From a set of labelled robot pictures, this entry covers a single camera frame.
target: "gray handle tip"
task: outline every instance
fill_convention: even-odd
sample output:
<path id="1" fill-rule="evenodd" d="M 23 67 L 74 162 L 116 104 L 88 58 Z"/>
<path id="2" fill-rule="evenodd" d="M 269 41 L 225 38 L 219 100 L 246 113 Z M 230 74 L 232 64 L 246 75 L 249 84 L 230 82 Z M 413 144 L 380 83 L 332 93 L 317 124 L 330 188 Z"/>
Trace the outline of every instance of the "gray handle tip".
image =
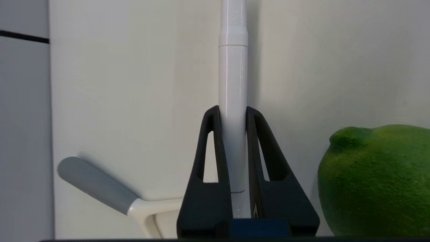
<path id="1" fill-rule="evenodd" d="M 114 178 L 78 157 L 67 157 L 57 167 L 58 175 L 68 183 L 127 215 L 139 197 Z"/>

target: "black stripe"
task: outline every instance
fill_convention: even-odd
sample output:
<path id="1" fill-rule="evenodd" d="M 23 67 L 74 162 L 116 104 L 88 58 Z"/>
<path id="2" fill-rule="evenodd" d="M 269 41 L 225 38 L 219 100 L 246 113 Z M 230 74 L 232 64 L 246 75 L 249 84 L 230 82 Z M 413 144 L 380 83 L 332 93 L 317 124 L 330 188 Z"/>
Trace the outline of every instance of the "black stripe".
<path id="1" fill-rule="evenodd" d="M 20 39 L 20 40 L 28 40 L 28 41 L 39 42 L 39 43 L 49 43 L 49 39 L 47 38 L 26 35 L 26 34 L 19 34 L 19 33 L 14 33 L 14 32 L 5 31 L 5 30 L 0 30 L 0 36 Z"/>

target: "black bracket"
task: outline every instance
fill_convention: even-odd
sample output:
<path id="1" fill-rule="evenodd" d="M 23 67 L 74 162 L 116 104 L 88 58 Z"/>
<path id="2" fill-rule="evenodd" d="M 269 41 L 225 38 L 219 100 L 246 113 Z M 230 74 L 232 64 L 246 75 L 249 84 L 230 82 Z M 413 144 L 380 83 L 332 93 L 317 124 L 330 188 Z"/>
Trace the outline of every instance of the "black bracket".
<path id="1" fill-rule="evenodd" d="M 218 183 L 204 183 L 206 143 L 213 131 Z M 215 237 L 215 226 L 233 218 L 227 160 L 219 108 L 206 111 L 200 127 L 196 157 L 177 220 L 178 238 Z"/>
<path id="2" fill-rule="evenodd" d="M 214 132 L 218 183 L 204 183 L 208 133 Z M 190 180 L 177 221 L 179 238 L 315 236 L 319 226 L 306 194 L 288 166 L 263 115 L 246 110 L 252 219 L 233 219 L 219 107 L 206 111 Z M 258 141 L 270 181 L 261 165 Z"/>

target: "white pipe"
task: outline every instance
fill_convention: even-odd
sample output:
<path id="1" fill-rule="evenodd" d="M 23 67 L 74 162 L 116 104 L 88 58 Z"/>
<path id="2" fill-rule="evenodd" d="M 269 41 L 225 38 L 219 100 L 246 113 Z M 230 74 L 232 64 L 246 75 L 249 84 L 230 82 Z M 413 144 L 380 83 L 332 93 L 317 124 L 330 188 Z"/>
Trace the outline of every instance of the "white pipe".
<path id="1" fill-rule="evenodd" d="M 246 0 L 221 0 L 219 89 L 234 218 L 245 216 L 245 116 L 248 71 Z"/>

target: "gray panel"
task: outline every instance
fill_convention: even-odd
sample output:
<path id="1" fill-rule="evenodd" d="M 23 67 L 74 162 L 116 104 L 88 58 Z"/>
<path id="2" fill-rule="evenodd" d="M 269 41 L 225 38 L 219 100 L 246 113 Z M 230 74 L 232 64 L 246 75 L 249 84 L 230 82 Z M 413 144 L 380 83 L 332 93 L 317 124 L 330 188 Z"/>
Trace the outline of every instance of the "gray panel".
<path id="1" fill-rule="evenodd" d="M 0 241 L 53 237 L 49 45 L 0 37 Z"/>
<path id="2" fill-rule="evenodd" d="M 0 30 L 49 38 L 48 0 L 0 0 Z"/>

